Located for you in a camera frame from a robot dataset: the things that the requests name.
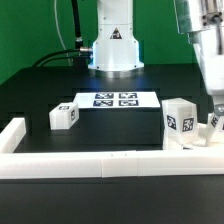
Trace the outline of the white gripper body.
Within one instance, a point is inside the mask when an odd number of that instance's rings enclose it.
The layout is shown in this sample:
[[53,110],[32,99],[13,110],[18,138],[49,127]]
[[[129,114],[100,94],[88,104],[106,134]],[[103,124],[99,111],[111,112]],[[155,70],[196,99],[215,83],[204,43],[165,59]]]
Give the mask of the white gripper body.
[[193,47],[207,93],[214,104],[224,104],[224,42],[219,54],[216,30],[210,29],[197,34]]

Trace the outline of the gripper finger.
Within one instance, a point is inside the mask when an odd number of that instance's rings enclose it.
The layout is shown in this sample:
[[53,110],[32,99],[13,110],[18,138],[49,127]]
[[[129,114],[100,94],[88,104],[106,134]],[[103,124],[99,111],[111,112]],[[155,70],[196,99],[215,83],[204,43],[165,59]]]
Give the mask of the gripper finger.
[[224,104],[215,104],[214,105],[214,113],[217,116],[224,116]]

